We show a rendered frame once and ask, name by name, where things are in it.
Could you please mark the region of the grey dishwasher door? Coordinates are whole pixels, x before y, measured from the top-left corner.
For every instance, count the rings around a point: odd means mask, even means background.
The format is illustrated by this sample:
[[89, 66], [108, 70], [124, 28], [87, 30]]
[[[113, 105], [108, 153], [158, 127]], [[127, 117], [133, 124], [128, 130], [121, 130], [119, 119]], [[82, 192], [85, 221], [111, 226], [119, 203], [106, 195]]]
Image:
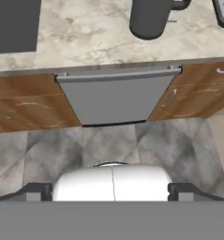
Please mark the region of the grey dishwasher door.
[[[168, 67], [137, 67], [94, 70], [67, 75], [90, 75], [159, 70]], [[113, 82], [59, 83], [68, 102], [84, 126], [139, 122], [148, 118], [175, 76]]]

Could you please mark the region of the dark grey hob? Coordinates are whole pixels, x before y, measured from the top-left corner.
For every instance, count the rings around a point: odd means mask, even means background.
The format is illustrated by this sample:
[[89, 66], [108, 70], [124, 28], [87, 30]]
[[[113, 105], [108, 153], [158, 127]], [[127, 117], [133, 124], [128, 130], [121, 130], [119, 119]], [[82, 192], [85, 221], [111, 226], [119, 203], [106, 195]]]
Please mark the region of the dark grey hob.
[[41, 0], [0, 0], [0, 54], [37, 50]]

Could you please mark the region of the wooden cupboard door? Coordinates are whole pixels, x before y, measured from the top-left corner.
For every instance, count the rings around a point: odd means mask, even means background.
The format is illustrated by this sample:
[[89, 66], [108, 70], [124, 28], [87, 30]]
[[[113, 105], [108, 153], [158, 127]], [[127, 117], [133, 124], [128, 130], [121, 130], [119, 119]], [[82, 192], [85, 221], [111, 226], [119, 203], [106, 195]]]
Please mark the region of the wooden cupboard door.
[[[161, 108], [171, 96], [172, 89], [177, 89], [170, 104]], [[180, 119], [180, 118], [208, 118], [224, 108], [224, 82], [170, 85], [152, 110], [149, 121]]]
[[81, 125], [64, 95], [0, 98], [0, 132], [79, 127]]

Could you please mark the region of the dark grey cylindrical jug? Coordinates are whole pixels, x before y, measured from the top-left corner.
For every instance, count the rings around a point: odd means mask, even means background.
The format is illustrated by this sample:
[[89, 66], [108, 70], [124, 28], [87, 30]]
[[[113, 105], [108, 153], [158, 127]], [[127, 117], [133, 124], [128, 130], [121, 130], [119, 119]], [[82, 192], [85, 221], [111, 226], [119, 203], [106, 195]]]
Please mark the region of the dark grey cylindrical jug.
[[132, 0], [129, 30], [143, 40], [159, 38], [172, 10], [184, 10], [191, 0]]

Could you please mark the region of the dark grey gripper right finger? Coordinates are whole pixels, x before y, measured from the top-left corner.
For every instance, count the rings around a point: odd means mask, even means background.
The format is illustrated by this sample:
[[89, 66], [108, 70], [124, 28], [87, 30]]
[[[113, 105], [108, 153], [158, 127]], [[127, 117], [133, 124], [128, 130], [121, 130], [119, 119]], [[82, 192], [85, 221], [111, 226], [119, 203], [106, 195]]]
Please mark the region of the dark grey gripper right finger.
[[191, 183], [169, 183], [169, 202], [224, 202], [224, 198], [205, 193]]

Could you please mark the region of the white rounded object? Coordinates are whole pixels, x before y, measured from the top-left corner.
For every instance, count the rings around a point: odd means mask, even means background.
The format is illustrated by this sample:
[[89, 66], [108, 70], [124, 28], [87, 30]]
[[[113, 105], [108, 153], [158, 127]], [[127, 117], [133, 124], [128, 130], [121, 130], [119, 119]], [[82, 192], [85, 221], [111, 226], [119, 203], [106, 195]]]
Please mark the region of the white rounded object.
[[166, 202], [169, 174], [147, 164], [108, 164], [66, 172], [52, 192], [55, 202]]

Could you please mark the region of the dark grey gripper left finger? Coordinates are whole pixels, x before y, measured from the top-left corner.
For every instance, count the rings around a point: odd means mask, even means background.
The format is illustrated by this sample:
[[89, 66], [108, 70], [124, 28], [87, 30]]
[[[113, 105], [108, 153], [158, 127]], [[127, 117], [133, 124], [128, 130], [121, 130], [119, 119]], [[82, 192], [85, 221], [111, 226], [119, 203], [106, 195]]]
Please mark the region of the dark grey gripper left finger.
[[28, 183], [16, 192], [0, 196], [9, 202], [51, 202], [52, 183]]

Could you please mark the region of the wooden drawer front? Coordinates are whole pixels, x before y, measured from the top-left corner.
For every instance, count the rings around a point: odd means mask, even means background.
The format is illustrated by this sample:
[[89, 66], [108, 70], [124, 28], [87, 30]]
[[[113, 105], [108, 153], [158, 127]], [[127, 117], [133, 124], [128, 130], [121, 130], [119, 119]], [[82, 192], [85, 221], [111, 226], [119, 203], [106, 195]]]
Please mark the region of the wooden drawer front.
[[224, 83], [224, 74], [218, 74], [217, 68], [224, 70], [224, 62], [182, 65], [182, 73], [174, 77], [172, 85]]
[[61, 94], [52, 74], [0, 77], [0, 98]]

